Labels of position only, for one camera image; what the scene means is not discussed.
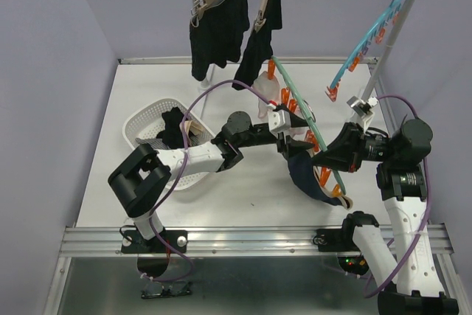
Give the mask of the grey striped underwear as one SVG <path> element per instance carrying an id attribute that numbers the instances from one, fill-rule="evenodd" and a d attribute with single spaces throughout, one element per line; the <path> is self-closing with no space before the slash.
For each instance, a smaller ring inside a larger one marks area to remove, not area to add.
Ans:
<path id="1" fill-rule="evenodd" d="M 162 139 L 159 139 L 159 138 L 152 138 L 152 139 L 135 138 L 135 142 L 140 145 L 149 144 L 154 150 L 169 150 L 169 147 L 166 144 L 164 144 Z"/>

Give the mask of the green plastic clip hanger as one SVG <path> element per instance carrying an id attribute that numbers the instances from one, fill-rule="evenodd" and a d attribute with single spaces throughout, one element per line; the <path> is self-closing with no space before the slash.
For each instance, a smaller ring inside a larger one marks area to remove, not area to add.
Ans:
<path id="1" fill-rule="evenodd" d="M 295 83 L 291 79 L 291 76 L 285 70 L 280 59 L 278 59 L 276 56 L 273 55 L 271 57 L 271 60 L 274 62 L 274 65 L 276 66 L 278 72 L 282 75 L 282 78 L 286 86 L 289 88 L 292 97 L 297 101 L 299 109 L 302 113 L 302 117 L 308 124 L 309 129 L 314 133 L 317 139 L 317 142 L 319 143 L 319 148 L 323 152 L 327 151 L 327 145 L 322 137 L 322 134 L 320 133 L 317 127 L 316 120 L 313 118 L 313 114 L 311 110 L 309 109 L 308 104 L 304 101 Z"/>

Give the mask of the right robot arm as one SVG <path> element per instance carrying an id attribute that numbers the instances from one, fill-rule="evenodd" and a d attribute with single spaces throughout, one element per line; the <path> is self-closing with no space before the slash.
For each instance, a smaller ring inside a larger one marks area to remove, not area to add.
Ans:
<path id="1" fill-rule="evenodd" d="M 321 252 L 359 251 L 377 283 L 373 296 L 380 314 L 458 314 L 437 275 L 426 222 L 428 182 L 422 161 L 431 152 L 430 126 L 419 118 L 402 123 L 391 137 L 373 136 L 355 123 L 317 153 L 315 166 L 353 173 L 364 161 L 377 162 L 376 181 L 392 227 L 395 249 L 379 223 L 361 211 L 347 215 L 338 229 L 318 229 Z"/>

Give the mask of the navy blue underwear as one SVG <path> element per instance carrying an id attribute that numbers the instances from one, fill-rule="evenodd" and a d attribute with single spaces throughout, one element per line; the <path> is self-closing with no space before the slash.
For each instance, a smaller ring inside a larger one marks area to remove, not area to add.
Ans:
<path id="1" fill-rule="evenodd" d="M 319 171 L 311 163 L 311 156 L 307 151 L 298 153 L 288 159 L 288 171 L 292 182 L 308 197 L 324 202 L 331 206 L 340 206 L 350 210 L 353 201 L 345 196 L 333 196 L 319 183 Z"/>

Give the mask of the black underwear beige waistband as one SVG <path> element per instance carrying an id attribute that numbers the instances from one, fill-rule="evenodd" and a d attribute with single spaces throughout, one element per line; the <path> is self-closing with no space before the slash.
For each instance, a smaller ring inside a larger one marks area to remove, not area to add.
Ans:
<path id="1" fill-rule="evenodd" d="M 170 149 L 182 148 L 184 147 L 184 142 L 187 142 L 189 147 L 200 144 L 200 138 L 205 132 L 203 125 L 196 120 L 186 118 L 184 123 L 185 136 L 183 136 L 181 132 L 181 121 L 183 118 L 184 114 L 178 107 L 174 107 L 162 114 L 164 130 L 157 133 L 156 138 L 160 139 Z"/>

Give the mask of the blue plastic clip hanger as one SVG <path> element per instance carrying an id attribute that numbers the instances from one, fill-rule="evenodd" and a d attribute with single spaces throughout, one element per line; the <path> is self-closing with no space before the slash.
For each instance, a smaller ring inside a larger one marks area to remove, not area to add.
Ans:
<path id="1" fill-rule="evenodd" d="M 331 102 L 335 102 L 338 97 L 339 86 L 342 77 L 346 71 L 353 72 L 355 68 L 362 62 L 364 57 L 361 56 L 360 52 L 363 47 L 368 46 L 369 48 L 376 44 L 375 37 L 382 27 L 389 26 L 389 23 L 394 23 L 398 18 L 405 0 L 391 0 L 386 9 L 379 15 L 374 21 L 373 25 L 367 30 L 365 35 L 361 38 L 358 44 L 354 47 L 353 51 L 347 56 L 345 62 L 341 65 L 331 84 L 327 86 L 325 94 Z"/>

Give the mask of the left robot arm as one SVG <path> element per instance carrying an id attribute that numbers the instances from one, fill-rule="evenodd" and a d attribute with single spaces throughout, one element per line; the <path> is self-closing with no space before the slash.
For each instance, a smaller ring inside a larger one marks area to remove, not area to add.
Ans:
<path id="1" fill-rule="evenodd" d="M 256 125 L 247 113 L 236 111 L 215 138 L 188 149 L 155 150 L 148 143 L 139 145 L 108 177 L 108 185 L 136 227 L 122 252 L 185 252 L 177 241 L 187 233 L 166 230 L 153 209 L 163 191 L 185 176 L 233 168 L 243 159 L 241 148 L 276 145 L 288 159 L 311 148 L 310 143 L 289 136 L 290 129 L 307 126 L 306 120 L 279 105 L 269 113 L 267 123 Z"/>

